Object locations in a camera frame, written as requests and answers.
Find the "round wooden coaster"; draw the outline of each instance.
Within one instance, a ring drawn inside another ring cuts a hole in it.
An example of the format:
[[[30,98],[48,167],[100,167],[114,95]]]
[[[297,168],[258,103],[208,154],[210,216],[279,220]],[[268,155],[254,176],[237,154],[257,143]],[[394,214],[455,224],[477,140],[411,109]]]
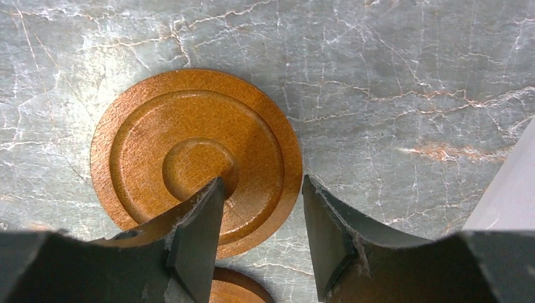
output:
[[[273,298],[255,280],[237,271],[215,268],[210,303],[272,303]]]
[[[158,74],[121,94],[98,123],[91,177],[122,229],[154,218],[218,175],[226,191],[218,258],[272,235],[290,214],[302,180],[301,153],[285,115],[232,75]]]

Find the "table surface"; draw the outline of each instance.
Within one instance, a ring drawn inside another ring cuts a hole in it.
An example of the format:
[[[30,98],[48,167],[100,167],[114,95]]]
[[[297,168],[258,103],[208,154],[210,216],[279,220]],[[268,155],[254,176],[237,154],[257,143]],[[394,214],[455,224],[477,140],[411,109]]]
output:
[[[526,0],[1,1],[0,229],[118,232],[91,184],[97,122],[134,83],[195,67],[273,98],[336,196],[441,237],[535,115],[534,37]],[[301,199],[221,264],[277,302],[317,302]]]

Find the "wooden coaster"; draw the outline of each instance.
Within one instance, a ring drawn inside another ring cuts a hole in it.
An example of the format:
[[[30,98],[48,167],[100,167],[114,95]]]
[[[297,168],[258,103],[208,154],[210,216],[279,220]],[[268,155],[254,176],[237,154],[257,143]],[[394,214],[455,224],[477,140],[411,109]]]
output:
[[[210,303],[272,303],[273,298],[255,280],[237,271],[215,268]]]
[[[203,69],[158,74],[106,110],[91,144],[91,177],[111,219],[131,229],[216,176],[226,201],[218,258],[272,235],[299,194],[302,159],[285,115],[258,88]]]

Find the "partially visible wooden coaster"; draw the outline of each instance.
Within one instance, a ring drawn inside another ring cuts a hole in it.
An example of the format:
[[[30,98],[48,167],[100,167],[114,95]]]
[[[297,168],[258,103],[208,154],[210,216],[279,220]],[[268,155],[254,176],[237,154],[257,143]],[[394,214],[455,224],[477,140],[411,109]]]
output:
[[[267,290],[237,271],[215,268],[210,303],[273,303]]]
[[[111,219],[131,229],[225,182],[218,258],[266,240],[299,194],[302,159],[285,115],[232,75],[183,69],[130,87],[107,109],[91,144],[91,177]]]

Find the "gray marble surface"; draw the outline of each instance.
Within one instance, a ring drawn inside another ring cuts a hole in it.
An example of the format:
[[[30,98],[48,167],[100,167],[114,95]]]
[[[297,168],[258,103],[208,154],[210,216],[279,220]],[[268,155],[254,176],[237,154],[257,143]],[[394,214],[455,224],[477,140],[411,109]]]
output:
[[[271,96],[335,195],[440,237],[535,115],[534,51],[531,0],[0,1],[0,228],[115,234],[90,178],[100,116],[139,80],[199,67]],[[223,264],[315,302],[302,201]]]

